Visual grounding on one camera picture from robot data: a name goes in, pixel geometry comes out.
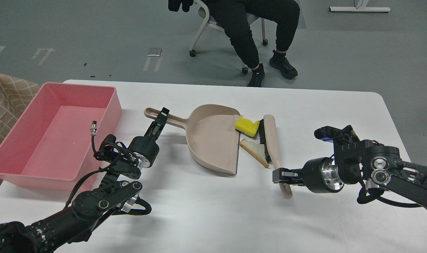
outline table surface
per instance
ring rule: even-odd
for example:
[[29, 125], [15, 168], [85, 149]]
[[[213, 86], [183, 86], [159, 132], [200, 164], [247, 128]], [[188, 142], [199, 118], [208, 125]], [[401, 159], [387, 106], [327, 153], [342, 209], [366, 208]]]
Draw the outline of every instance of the table surface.
[[[398, 147], [401, 158], [409, 161], [377, 93], [92, 80], [66, 83], [117, 88], [123, 111], [114, 134], [126, 144], [143, 135], [151, 123], [143, 115], [146, 107], [167, 107], [171, 114], [187, 118], [199, 105], [221, 104], [254, 121], [273, 114], [286, 168], [301, 168], [308, 160], [331, 156], [332, 144], [313, 136], [325, 125], [350, 124], [360, 139]], [[314, 194], [292, 186], [294, 197], [286, 200], [272, 183], [273, 167], [263, 168], [243, 149], [237, 175], [229, 176], [198, 165], [180, 128], [165, 126], [157, 143], [159, 155], [139, 179], [140, 196], [152, 205], [151, 214], [112, 216], [88, 242], [65, 244], [57, 253], [427, 252], [423, 208], [396, 208], [378, 201], [359, 205], [359, 185], [346, 185], [337, 194]], [[384, 196], [406, 201], [393, 193]], [[67, 197], [64, 191], [3, 182], [0, 223], [29, 225], [61, 210]]]

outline yellow sponge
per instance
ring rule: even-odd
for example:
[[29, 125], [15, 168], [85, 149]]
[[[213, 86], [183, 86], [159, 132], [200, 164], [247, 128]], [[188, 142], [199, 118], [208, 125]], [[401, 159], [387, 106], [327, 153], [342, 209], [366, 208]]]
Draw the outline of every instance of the yellow sponge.
[[257, 128], [259, 127], [259, 122], [252, 122], [251, 120], [244, 118], [243, 115], [236, 121], [234, 127], [236, 130], [241, 131], [242, 133], [248, 136], [255, 136], [257, 133]]

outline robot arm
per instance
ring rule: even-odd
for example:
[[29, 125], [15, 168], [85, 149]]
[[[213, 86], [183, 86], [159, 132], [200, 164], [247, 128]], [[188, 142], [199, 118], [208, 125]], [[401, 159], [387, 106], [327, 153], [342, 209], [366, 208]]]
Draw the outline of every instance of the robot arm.
[[[108, 135], [98, 151], [94, 148], [96, 122], [92, 125], [92, 146], [97, 160], [110, 163], [85, 175], [74, 187], [65, 208], [48, 218], [24, 226], [18, 221], [0, 224], [0, 253], [51, 253], [65, 243], [88, 241], [91, 233], [110, 215], [146, 215], [151, 206], [138, 197], [142, 184], [118, 181], [120, 175], [139, 179], [142, 168], [151, 167], [159, 152], [156, 140], [170, 111], [163, 108], [144, 136], [135, 137], [129, 147]], [[72, 199], [83, 182], [95, 173], [106, 172], [98, 188]], [[132, 209], [134, 204], [144, 209]]]
[[[334, 159], [322, 157], [306, 162], [301, 169], [278, 168], [273, 183], [306, 186], [315, 193], [337, 193], [344, 184], [360, 183], [358, 203], [380, 200], [400, 207], [427, 209], [427, 167], [400, 158], [396, 147], [377, 141], [361, 141], [352, 126], [325, 126], [314, 132], [317, 139], [332, 142]], [[393, 191], [416, 204], [398, 203], [381, 195]]]

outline black glove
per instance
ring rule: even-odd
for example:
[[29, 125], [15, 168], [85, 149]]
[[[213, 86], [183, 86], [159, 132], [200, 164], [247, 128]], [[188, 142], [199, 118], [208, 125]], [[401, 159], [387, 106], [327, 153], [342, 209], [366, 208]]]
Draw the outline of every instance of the black glove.
[[188, 12], [190, 6], [193, 5], [193, 0], [168, 0], [168, 9], [170, 11], [179, 11], [179, 7], [183, 6], [183, 11]]

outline person's leg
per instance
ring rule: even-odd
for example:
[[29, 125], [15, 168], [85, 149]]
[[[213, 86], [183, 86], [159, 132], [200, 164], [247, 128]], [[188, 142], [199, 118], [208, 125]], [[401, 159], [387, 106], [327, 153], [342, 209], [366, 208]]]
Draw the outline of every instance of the person's leg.
[[206, 1], [206, 4], [210, 14], [229, 37], [237, 55], [252, 70], [253, 76], [248, 86], [260, 86], [265, 73], [246, 19], [244, 3], [240, 0], [215, 0]]
[[299, 5], [294, 0], [244, 0], [246, 11], [256, 16], [275, 21], [276, 50], [270, 66], [279, 69], [283, 77], [291, 79], [297, 70], [286, 59], [286, 51], [292, 44], [298, 27]]

